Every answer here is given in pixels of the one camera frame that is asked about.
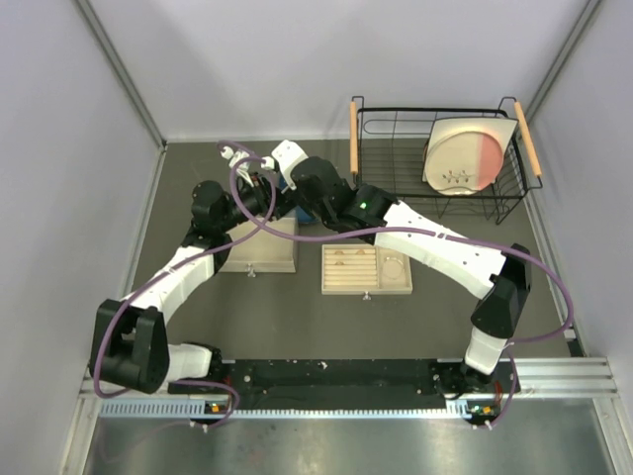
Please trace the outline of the beige jewelry tray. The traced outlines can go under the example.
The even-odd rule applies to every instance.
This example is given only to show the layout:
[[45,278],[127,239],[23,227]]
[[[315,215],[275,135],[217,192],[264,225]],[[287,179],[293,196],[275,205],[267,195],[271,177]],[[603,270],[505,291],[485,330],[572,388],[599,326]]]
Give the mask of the beige jewelry tray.
[[410,260],[401,252],[369,244],[321,247],[321,294],[410,295]]

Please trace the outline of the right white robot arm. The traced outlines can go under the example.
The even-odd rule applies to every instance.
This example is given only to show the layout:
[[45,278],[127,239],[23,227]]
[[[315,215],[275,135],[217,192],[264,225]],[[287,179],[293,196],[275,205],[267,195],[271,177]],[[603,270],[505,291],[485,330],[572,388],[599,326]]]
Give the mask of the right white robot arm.
[[400,252],[451,278],[478,300],[473,329],[449,393],[482,392],[497,381],[497,364],[531,290],[528,249],[507,251],[465,243],[395,195],[373,185],[351,187],[329,161],[309,156],[283,169],[297,204],[329,230]]

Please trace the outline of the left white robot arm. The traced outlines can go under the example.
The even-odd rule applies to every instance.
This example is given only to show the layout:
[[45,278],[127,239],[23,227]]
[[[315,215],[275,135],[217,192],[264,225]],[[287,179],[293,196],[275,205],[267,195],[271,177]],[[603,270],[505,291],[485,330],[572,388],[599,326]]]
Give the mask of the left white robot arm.
[[225,265],[237,245],[230,231],[249,216],[279,219],[290,203],[260,173],[234,182],[231,196],[216,181],[192,191],[190,228],[172,258],[145,284],[122,300],[105,300],[96,313],[89,372],[94,383],[145,394],[163,384],[190,379],[203,392],[224,383],[224,369],[208,345],[171,344],[167,324],[179,307]]

